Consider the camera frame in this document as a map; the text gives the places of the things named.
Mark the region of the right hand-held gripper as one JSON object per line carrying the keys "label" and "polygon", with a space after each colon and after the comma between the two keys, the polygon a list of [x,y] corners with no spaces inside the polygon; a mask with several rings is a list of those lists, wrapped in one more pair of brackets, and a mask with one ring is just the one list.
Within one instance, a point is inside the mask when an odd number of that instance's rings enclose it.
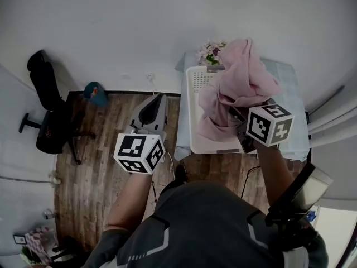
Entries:
{"label": "right hand-held gripper", "polygon": [[271,147],[286,141],[295,118],[272,98],[255,107],[230,107],[228,112],[238,121],[237,137],[246,154],[255,150],[254,142]]}

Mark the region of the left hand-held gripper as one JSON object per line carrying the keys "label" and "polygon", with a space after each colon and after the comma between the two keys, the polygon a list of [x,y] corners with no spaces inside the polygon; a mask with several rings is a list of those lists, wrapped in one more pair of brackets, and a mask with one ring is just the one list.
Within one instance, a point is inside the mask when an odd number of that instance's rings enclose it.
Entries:
{"label": "left hand-held gripper", "polygon": [[134,109],[129,125],[117,137],[113,155],[124,171],[152,175],[164,162],[167,112],[167,95],[162,93],[147,98]]}

